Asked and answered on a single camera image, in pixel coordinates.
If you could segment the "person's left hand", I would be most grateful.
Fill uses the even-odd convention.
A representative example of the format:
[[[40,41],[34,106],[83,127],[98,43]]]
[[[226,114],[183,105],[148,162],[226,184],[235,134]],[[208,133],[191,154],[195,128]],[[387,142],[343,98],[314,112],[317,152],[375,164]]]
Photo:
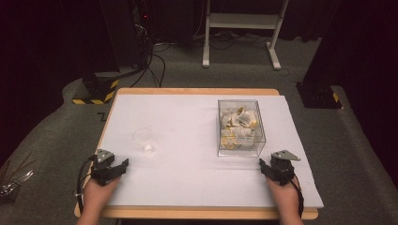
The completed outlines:
[[[106,186],[101,186],[96,180],[90,178],[84,186],[84,209],[81,218],[94,220],[100,217],[100,212],[110,201],[120,181],[117,177]]]

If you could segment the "dark equipment rack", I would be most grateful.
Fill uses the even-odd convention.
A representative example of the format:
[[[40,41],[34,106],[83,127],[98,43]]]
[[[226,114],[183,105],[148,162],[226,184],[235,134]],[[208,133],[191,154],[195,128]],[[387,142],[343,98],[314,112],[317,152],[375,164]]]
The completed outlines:
[[[130,0],[131,16],[138,45],[137,67],[142,68],[153,46],[153,29],[150,21],[150,5],[146,0]]]

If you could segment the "black yellow-striped stand base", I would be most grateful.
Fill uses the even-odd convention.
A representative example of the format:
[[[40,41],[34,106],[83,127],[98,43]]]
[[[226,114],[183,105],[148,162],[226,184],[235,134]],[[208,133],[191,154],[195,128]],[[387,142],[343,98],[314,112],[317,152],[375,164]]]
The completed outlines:
[[[95,75],[82,78],[72,97],[74,104],[107,104],[115,94],[119,79],[99,78]]]

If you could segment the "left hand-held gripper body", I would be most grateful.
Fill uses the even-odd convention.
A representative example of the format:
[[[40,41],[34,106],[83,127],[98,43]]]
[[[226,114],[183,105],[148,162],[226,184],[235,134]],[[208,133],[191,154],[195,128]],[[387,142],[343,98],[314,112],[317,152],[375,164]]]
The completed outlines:
[[[94,156],[93,165],[91,166],[91,178],[96,180],[99,185],[106,186],[113,180],[112,163],[115,161],[115,154],[99,149]]]

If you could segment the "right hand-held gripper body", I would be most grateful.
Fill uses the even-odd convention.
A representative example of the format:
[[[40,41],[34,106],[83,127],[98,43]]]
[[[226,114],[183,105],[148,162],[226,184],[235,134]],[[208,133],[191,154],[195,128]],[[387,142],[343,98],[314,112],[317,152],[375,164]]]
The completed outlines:
[[[300,161],[300,158],[288,150],[272,153],[270,159],[270,179],[277,182],[280,186],[286,185],[295,176],[295,168],[292,165],[293,161]]]

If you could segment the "person's right hand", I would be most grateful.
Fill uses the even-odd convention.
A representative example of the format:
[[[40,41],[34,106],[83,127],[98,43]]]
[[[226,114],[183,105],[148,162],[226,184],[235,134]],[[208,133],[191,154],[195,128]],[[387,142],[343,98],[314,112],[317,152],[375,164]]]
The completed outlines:
[[[279,186],[276,182],[266,178],[273,200],[281,218],[301,218],[299,215],[299,195],[296,186],[299,185],[297,178],[292,183]]]

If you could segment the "small clear plastic cup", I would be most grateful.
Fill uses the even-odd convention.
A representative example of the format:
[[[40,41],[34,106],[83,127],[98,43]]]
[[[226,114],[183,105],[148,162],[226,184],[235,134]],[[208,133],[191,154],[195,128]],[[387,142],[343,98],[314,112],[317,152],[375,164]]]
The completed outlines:
[[[153,133],[148,127],[140,127],[132,134],[132,141],[139,146],[143,152],[151,154],[154,152],[152,144]]]

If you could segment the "white table mat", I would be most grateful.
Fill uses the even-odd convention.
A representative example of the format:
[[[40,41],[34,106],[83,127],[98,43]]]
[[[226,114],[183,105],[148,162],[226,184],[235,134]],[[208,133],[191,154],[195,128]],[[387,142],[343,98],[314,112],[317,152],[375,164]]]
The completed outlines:
[[[256,157],[217,151],[219,95],[118,95],[100,148],[130,161],[113,206],[271,207]],[[132,141],[150,128],[154,152]]]

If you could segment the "white metal stand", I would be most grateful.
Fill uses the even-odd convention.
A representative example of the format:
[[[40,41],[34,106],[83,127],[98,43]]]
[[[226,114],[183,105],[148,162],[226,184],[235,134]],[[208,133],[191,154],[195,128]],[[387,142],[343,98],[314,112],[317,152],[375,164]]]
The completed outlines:
[[[270,61],[275,70],[281,70],[282,66],[275,51],[275,45],[280,34],[283,19],[289,0],[282,0],[281,9],[277,14],[234,14],[213,13],[210,11],[211,0],[207,0],[205,40],[203,49],[202,66],[208,68],[210,65],[210,29],[211,28],[235,28],[235,29],[260,29],[272,30],[272,37],[266,43]]]

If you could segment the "pile of tea bags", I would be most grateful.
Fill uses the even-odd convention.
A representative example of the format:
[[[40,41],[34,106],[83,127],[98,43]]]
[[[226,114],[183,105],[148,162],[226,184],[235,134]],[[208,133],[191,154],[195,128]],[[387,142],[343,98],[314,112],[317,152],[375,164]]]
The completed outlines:
[[[220,126],[221,149],[251,149],[262,140],[256,111],[246,110],[243,107],[222,110]]]

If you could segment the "wooden table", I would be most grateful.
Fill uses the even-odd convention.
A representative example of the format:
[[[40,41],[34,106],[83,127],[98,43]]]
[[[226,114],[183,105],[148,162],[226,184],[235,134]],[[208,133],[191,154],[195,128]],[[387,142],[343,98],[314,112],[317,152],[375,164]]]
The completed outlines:
[[[118,95],[219,95],[221,99],[255,99],[260,108],[267,142],[260,158],[269,160],[271,153],[288,150],[298,156],[294,164],[304,195],[303,218],[315,219],[323,203],[315,187],[312,171],[296,131],[287,101],[275,89],[240,88],[120,88]],[[271,207],[243,206],[113,206],[103,209],[105,218],[194,218],[194,219],[274,219]]]

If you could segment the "metal tongs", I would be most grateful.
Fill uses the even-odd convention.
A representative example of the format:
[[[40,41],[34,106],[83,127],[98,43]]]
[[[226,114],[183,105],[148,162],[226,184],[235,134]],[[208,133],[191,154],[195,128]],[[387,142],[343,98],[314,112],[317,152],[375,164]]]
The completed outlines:
[[[17,188],[21,186],[23,182],[29,179],[34,174],[34,171],[31,170],[30,172],[24,174],[22,177],[18,179],[14,179],[0,188],[0,197],[7,197],[10,196],[12,193],[16,191]]]

